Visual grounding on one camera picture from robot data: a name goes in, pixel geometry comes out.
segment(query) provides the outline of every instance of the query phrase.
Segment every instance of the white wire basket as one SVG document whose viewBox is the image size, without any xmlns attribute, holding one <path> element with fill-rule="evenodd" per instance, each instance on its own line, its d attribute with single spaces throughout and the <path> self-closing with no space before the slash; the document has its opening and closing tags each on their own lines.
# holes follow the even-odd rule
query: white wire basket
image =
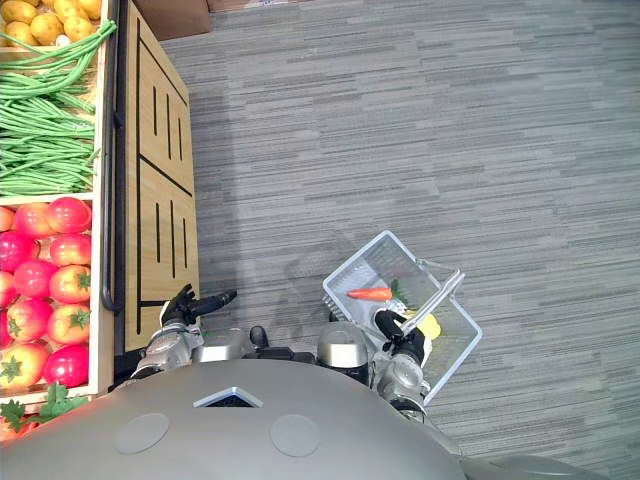
<svg viewBox="0 0 640 480">
<path fill-rule="evenodd" d="M 439 281 L 436 275 L 442 272 L 450 273 Z M 418 307 L 415 317 L 402 325 L 405 333 L 429 313 L 435 315 L 442 333 L 433 341 L 431 355 L 423 367 L 425 381 L 431 385 L 424 400 L 426 406 L 482 338 L 478 324 L 455 299 L 455 290 L 463 279 L 464 273 L 459 269 L 416 258 L 393 233 L 385 230 L 325 278 L 322 286 L 326 292 L 324 302 L 331 312 L 361 328 L 375 349 L 386 338 L 373 323 L 374 313 L 389 308 L 395 300 L 386 304 L 356 300 L 347 296 L 350 290 L 391 287 L 397 280 L 408 306 Z"/>
</svg>

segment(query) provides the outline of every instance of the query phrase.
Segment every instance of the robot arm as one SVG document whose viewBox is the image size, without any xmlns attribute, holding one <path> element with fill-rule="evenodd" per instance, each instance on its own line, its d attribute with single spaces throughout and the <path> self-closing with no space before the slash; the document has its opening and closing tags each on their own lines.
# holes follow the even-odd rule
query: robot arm
<svg viewBox="0 0 640 480">
<path fill-rule="evenodd" d="M 196 300 L 191 285 L 185 285 L 165 303 L 160 313 L 160 330 L 151 336 L 145 356 L 138 363 L 131 380 L 189 365 L 194 350 L 204 343 L 197 318 L 224 307 L 236 296 L 236 290 L 228 290 Z"/>
</svg>

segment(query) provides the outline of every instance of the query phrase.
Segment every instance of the wooden cabinet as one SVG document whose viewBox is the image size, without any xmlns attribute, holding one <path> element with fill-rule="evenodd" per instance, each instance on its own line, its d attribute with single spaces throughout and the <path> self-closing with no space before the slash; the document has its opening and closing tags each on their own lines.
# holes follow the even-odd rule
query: wooden cabinet
<svg viewBox="0 0 640 480">
<path fill-rule="evenodd" d="M 198 242 L 189 92 L 136 7 L 129 2 L 127 10 L 120 20 L 127 32 L 125 72 L 119 73 L 126 80 L 119 88 L 125 90 L 128 351 L 147 345 L 162 304 L 186 283 L 198 293 Z"/>
</svg>

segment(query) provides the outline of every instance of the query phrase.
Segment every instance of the basket handle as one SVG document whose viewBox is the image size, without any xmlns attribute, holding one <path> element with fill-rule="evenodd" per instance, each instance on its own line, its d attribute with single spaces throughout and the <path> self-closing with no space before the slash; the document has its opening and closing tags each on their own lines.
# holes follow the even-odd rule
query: basket handle
<svg viewBox="0 0 640 480">
<path fill-rule="evenodd" d="M 451 270 L 451 268 L 445 265 L 436 262 L 430 262 L 429 260 L 425 260 L 422 258 L 416 259 L 416 264 L 423 270 L 427 271 L 427 267 Z M 449 295 L 453 295 L 456 288 L 460 285 L 460 283 L 462 283 L 462 280 L 464 280 L 464 277 L 465 274 L 459 268 L 456 268 L 449 276 L 449 278 L 447 278 L 445 282 L 440 286 L 440 289 L 436 293 L 431 295 L 431 298 L 427 300 L 427 303 L 420 307 L 415 316 L 411 320 L 407 320 L 400 326 L 403 334 L 407 335 L 411 330 L 416 328 L 420 320 L 422 320 L 424 317 L 438 308 L 438 305 L 440 305 Z"/>
</svg>

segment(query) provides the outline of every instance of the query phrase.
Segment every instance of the produce shelf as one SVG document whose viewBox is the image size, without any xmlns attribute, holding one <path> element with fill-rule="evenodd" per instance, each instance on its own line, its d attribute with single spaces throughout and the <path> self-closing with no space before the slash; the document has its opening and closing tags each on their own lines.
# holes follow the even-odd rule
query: produce shelf
<svg viewBox="0 0 640 480">
<path fill-rule="evenodd" d="M 108 19 L 112 11 L 111 3 L 115 0 L 103 0 L 101 11 L 101 23 Z M 37 47 L 45 51 L 56 50 L 58 47 Z M 33 196 L 13 196 L 0 197 L 0 205 L 8 207 L 19 207 L 20 205 L 33 202 L 50 203 L 61 197 L 73 197 L 89 203 L 92 207 L 91 222 L 91 298 L 89 308 L 90 317 L 90 338 L 89 338 L 89 381 L 87 385 L 69 389 L 69 396 L 97 395 L 106 392 L 113 382 L 113 313 L 107 310 L 101 302 L 100 292 L 102 289 L 102 272 L 104 268 L 103 252 L 110 245 L 103 245 L 103 184 L 105 183 L 103 174 L 105 170 L 104 137 L 105 122 L 111 122 L 111 99 L 107 99 L 105 87 L 110 76 L 114 76 L 114 71 L 108 71 L 106 65 L 108 48 L 112 48 L 109 41 L 104 41 L 100 46 L 92 65 L 87 69 L 86 80 L 90 83 L 90 90 L 81 98 L 95 104 L 95 115 L 88 116 L 95 124 L 94 149 L 100 150 L 94 161 L 94 177 L 92 191 L 82 193 L 62 193 L 51 195 Z M 33 53 L 29 50 L 16 47 L 0 47 L 0 62 L 27 58 Z M 27 412 L 38 409 L 38 404 L 45 401 L 47 396 L 47 386 L 41 380 L 27 390 L 8 394 L 0 392 L 0 403 L 9 400 L 18 400 L 27 404 Z"/>
</svg>

